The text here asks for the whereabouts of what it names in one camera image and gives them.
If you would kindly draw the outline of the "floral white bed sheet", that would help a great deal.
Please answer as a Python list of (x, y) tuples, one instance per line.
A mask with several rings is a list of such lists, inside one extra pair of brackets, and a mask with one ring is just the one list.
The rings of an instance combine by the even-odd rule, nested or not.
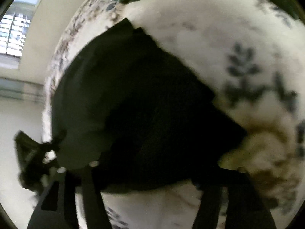
[(304, 228), (304, 11), (295, 0), (85, 0), (47, 68), (42, 139), (51, 100), (78, 52), (128, 19), (216, 93), (216, 105), (250, 133), (220, 160), (244, 166), (277, 228)]

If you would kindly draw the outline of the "black white striped garment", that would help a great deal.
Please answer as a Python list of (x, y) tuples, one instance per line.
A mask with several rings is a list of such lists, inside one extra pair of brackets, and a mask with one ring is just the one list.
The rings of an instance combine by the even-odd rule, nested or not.
[(214, 92), (141, 28), (123, 20), (65, 70), (52, 99), (60, 166), (99, 161), (103, 191), (190, 180), (241, 146), (247, 131), (214, 106)]

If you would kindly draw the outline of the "window with blinds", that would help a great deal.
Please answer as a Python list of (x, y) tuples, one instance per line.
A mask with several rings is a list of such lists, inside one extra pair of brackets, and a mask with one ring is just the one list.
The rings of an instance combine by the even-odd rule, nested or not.
[(41, 0), (13, 0), (1, 19), (1, 54), (21, 58), (26, 36)]

